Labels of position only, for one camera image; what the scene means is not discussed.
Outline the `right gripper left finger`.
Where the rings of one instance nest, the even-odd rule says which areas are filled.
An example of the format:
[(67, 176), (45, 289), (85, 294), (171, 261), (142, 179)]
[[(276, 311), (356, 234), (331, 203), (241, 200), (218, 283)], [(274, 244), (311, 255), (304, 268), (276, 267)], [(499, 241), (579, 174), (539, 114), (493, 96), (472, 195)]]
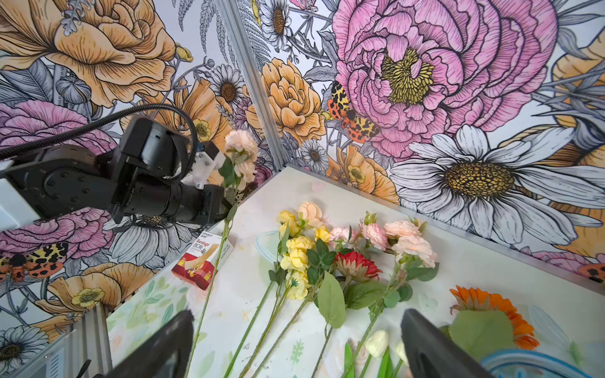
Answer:
[(193, 349), (194, 316), (182, 310), (104, 377), (185, 377)]

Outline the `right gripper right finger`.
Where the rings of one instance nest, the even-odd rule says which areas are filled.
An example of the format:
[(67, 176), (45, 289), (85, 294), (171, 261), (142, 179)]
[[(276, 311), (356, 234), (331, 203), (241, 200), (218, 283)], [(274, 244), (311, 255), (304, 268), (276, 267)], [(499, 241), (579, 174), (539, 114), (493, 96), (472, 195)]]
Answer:
[(415, 309), (404, 312), (401, 333), (411, 374), (415, 378), (491, 377)]

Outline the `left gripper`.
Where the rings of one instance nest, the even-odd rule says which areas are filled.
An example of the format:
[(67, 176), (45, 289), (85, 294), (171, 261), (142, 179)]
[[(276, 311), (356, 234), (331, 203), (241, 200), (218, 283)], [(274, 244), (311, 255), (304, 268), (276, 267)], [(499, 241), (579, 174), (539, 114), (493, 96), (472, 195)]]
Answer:
[(232, 208), (225, 198), (225, 189), (217, 185), (206, 185), (198, 189), (181, 185), (181, 203), (176, 220), (195, 225), (215, 225), (224, 220)]

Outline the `pale pink flower stem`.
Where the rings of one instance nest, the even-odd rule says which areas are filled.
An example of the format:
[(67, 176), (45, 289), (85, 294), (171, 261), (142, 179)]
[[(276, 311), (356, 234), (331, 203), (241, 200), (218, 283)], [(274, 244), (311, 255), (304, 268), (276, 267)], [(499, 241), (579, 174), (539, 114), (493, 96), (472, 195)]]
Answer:
[[(233, 219), (239, 206), (237, 199), (238, 193), (244, 190), (247, 184), (255, 179), (255, 162), (258, 159), (258, 145), (254, 141), (253, 136), (249, 132), (243, 130), (231, 131), (225, 138), (225, 163), (218, 169), (219, 175), (222, 177), (221, 187), (225, 189), (225, 198), (232, 204), (227, 217), (222, 220), (222, 243), (219, 248), (218, 258), (221, 256), (223, 245), (229, 237), (229, 233), (233, 227)], [(217, 269), (212, 283), (206, 289), (206, 298), (202, 311), (196, 320), (196, 328), (194, 333), (193, 344), (196, 345), (199, 341), (199, 333), (201, 331), (203, 321), (206, 315), (207, 307), (209, 306), (210, 297), (214, 288), (214, 281), (220, 269)]]

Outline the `peach rose flower stem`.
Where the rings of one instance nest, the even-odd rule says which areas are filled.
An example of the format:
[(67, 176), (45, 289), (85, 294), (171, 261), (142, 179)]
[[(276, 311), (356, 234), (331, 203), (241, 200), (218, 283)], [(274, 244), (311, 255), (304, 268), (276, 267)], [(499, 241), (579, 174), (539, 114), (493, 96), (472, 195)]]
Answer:
[(398, 220), (383, 227), (368, 221), (362, 223), (360, 229), (364, 237), (378, 250), (392, 255), (395, 262), (388, 284), (371, 281), (356, 284), (348, 291), (356, 295), (347, 301), (349, 307), (353, 310), (368, 308), (370, 315), (370, 324), (357, 344), (355, 357), (373, 334), (373, 327), (383, 311), (411, 298), (411, 280), (432, 280), (438, 273), (436, 253), (423, 237), (425, 226), (426, 223), (418, 219)]

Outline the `pink carnation flower stem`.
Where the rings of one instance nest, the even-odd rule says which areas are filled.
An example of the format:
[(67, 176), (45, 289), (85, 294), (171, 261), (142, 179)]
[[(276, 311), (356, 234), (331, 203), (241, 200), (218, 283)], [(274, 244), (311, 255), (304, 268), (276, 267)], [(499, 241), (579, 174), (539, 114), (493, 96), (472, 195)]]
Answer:
[(300, 305), (276, 338), (282, 341), (305, 308), (319, 305), (320, 315), (331, 329), (346, 321), (349, 307), (346, 294), (351, 288), (370, 285), (380, 279), (381, 270), (368, 258), (370, 251), (385, 252), (389, 248), (384, 229), (377, 223), (377, 215), (367, 213), (356, 230), (351, 227), (327, 229), (321, 211), (310, 203), (298, 214), (280, 214), (280, 261), (269, 271), (269, 278), (277, 283), (277, 299), (266, 329), (261, 334), (242, 377), (249, 375), (258, 353), (288, 299)]

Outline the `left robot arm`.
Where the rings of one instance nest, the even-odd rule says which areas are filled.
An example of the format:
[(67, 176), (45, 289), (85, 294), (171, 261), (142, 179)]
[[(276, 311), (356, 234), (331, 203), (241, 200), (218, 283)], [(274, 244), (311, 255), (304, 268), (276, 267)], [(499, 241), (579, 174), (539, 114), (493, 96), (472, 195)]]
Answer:
[(200, 226), (232, 208), (225, 189), (208, 184), (225, 162), (211, 142), (187, 150), (183, 135), (135, 117), (112, 151), (95, 155), (74, 145), (49, 146), (1, 164), (1, 229), (23, 228), (86, 207), (116, 221), (140, 215)]

